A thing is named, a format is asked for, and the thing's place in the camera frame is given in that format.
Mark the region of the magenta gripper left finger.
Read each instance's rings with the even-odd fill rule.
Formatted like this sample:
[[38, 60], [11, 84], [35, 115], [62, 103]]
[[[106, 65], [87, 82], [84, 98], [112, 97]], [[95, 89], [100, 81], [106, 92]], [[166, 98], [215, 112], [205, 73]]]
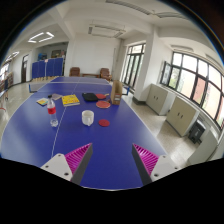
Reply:
[[42, 169], [79, 185], [92, 154], [92, 144], [89, 143], [67, 154], [56, 154]]

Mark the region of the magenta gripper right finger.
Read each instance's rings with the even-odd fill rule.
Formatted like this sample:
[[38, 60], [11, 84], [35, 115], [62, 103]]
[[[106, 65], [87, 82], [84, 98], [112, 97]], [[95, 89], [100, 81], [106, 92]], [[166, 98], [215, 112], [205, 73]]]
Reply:
[[132, 155], [143, 185], [148, 185], [179, 170], [168, 155], [158, 156], [137, 144], [132, 144]]

